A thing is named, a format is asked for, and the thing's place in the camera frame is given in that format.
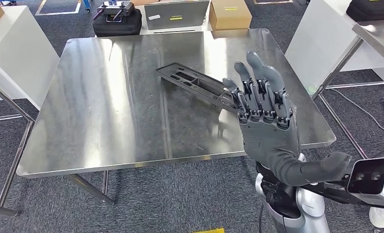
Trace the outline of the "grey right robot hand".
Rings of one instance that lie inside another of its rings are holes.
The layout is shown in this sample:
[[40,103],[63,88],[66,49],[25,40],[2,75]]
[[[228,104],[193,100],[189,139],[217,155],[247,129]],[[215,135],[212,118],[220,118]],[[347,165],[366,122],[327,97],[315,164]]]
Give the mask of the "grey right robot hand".
[[246,154],[286,185],[341,180],[351,156],[333,152],[321,161],[300,161],[296,106],[288,96],[281,74],[274,67],[264,65],[253,51],[247,52],[246,59],[253,78],[242,62],[234,63],[242,89],[229,78],[222,80],[237,109]]

